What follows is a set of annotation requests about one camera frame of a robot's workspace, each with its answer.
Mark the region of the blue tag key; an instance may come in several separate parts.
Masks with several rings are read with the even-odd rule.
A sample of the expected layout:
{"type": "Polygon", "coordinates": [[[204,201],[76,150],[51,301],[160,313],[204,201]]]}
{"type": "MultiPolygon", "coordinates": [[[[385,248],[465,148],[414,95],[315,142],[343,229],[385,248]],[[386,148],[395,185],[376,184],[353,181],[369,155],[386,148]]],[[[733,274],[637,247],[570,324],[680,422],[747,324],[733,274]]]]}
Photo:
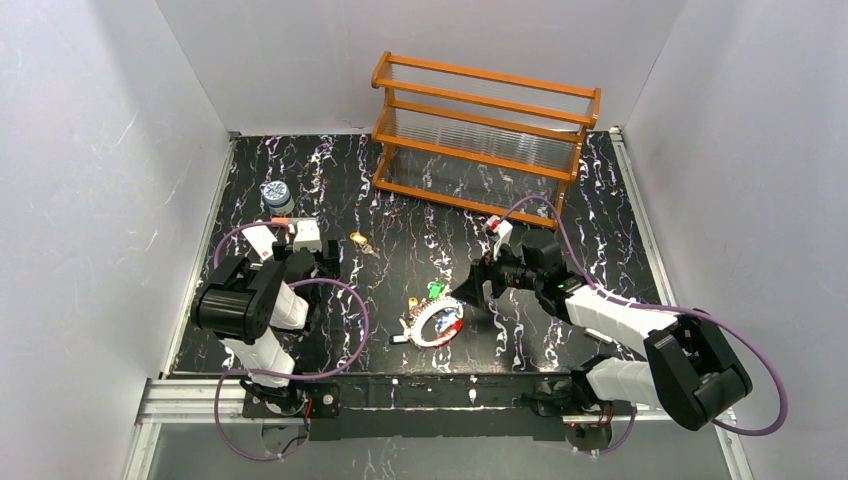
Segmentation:
{"type": "Polygon", "coordinates": [[[437,332],[443,332],[449,329],[458,321],[455,316],[445,315],[436,321],[435,329],[437,332]]]}

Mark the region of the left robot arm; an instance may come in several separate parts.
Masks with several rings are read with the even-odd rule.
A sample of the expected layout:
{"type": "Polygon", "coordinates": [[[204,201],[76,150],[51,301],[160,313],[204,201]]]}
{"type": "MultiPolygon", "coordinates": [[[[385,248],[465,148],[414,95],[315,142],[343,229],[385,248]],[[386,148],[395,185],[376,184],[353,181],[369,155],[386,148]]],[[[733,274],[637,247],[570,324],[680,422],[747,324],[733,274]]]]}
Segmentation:
{"type": "Polygon", "coordinates": [[[249,393],[285,408],[296,393],[290,380],[264,373],[294,372],[295,361],[275,332],[307,329],[322,297],[316,284],[292,284],[336,279],[339,274],[340,247],[335,239],[323,241],[316,251],[278,242],[272,257],[259,267],[246,257],[228,255],[196,293],[190,321],[236,355],[248,371],[249,379],[241,385],[249,393]]]}

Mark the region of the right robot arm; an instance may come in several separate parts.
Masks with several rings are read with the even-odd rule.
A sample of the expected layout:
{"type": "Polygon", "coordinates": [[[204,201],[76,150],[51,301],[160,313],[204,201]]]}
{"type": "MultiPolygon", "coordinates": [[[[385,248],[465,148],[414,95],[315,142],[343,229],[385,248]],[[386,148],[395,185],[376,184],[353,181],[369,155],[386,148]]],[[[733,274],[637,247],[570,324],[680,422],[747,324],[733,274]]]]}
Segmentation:
{"type": "Polygon", "coordinates": [[[506,245],[470,264],[452,297],[484,307],[508,289],[533,293],[565,323],[600,332],[640,355],[598,355],[573,369],[566,398],[582,407],[615,401],[663,409],[698,430],[753,390],[749,374],[720,328],[694,315],[642,310],[608,300],[570,270],[552,232],[530,230],[521,253],[506,245]]]}

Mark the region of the green tag key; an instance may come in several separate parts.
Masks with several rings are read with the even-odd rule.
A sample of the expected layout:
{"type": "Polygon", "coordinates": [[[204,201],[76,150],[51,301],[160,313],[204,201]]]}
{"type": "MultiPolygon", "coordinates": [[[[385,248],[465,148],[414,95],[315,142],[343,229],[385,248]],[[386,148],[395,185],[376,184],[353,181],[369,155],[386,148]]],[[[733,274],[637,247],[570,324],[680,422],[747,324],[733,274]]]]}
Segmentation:
{"type": "Polygon", "coordinates": [[[428,288],[428,298],[436,299],[441,296],[445,286],[440,282],[430,282],[427,285],[428,288]]]}

